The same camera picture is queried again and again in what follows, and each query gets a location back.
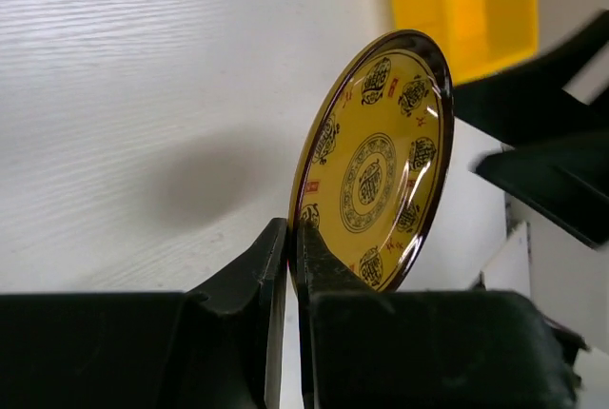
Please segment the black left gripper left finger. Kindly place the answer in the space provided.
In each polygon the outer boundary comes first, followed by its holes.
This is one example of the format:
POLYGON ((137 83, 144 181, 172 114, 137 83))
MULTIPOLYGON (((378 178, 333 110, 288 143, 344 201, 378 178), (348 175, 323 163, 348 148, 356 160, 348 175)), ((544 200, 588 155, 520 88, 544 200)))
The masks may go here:
POLYGON ((188 291, 5 294, 5 408, 275 408, 286 222, 188 291))

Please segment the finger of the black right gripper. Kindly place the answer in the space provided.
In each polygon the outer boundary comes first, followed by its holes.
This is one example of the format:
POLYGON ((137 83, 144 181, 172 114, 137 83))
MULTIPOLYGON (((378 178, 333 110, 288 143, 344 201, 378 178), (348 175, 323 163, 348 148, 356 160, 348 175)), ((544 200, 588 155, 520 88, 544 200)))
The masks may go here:
POLYGON ((598 102, 585 104, 564 87, 608 43, 608 11, 599 11, 541 56, 454 89, 455 116, 510 146, 608 128, 598 102))
POLYGON ((475 173, 581 243, 608 244, 608 137, 576 135, 492 153, 475 173))

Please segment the yellow patterned plate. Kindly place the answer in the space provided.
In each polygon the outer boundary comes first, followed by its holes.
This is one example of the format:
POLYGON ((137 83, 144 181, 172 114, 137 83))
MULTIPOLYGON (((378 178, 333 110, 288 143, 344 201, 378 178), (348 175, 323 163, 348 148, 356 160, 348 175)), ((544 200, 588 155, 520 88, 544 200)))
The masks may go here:
POLYGON ((440 47, 398 29, 344 68, 306 137, 288 228, 311 225, 377 291, 398 288, 434 221, 451 159, 453 85, 440 47))

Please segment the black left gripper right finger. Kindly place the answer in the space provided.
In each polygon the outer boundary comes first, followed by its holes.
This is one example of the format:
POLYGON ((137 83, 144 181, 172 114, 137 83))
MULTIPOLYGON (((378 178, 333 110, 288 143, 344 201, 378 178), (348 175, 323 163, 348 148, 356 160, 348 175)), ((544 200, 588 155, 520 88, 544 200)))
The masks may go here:
POLYGON ((583 340, 514 291, 377 292, 297 232, 307 408, 575 408, 583 340))

